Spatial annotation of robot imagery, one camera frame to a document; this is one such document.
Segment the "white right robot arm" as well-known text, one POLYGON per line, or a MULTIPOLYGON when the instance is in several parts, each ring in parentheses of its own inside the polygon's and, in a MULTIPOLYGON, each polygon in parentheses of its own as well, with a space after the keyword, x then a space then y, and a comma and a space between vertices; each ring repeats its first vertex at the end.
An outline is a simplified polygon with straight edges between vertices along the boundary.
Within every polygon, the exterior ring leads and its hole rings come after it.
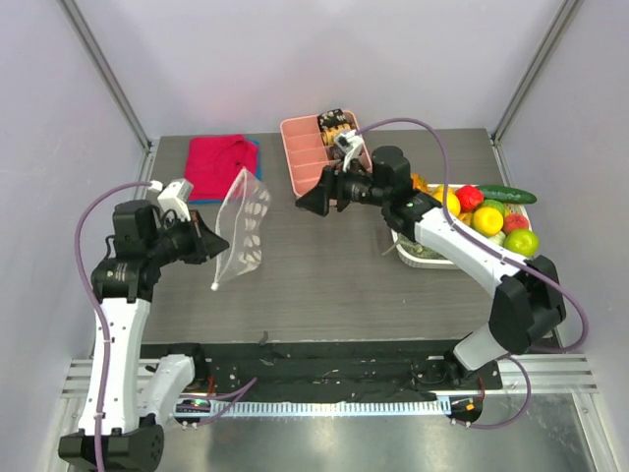
POLYGON ((464 388, 480 368, 508 354, 524 354, 564 321, 555 264, 545 256, 522 257, 451 216, 442 203, 413 187, 408 159, 398 147, 379 147, 372 171, 336 162, 322 168, 315 186, 296 206, 320 216, 350 203, 380 207, 387 226, 437 251, 473 277, 491 296, 487 322, 448 351, 443 374, 464 388))

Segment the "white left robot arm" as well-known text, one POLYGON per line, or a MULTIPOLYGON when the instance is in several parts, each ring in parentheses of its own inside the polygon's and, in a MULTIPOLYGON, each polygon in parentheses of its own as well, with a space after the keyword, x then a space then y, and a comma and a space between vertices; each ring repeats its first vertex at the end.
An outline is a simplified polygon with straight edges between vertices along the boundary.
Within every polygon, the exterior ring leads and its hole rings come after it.
POLYGON ((58 455, 84 471, 154 471, 164 429, 179 396, 208 383, 209 367, 194 343, 172 346, 145 388, 138 386, 143 331, 164 266, 201 265, 229 247, 200 213, 159 211, 147 200, 116 205, 115 255, 87 286, 96 336, 86 404, 78 429, 60 438, 58 455))

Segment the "clear polka dot zip bag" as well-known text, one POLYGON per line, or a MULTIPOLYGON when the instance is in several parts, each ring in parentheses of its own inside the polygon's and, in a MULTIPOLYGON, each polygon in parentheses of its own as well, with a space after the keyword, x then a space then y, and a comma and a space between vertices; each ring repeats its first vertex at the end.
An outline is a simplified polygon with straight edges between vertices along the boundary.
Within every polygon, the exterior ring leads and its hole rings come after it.
POLYGON ((214 232, 229 243, 218 255, 210 286, 217 291, 226 282, 259 267, 262 259, 260 227, 271 203, 267 187, 243 168, 232 183, 215 221, 214 232))

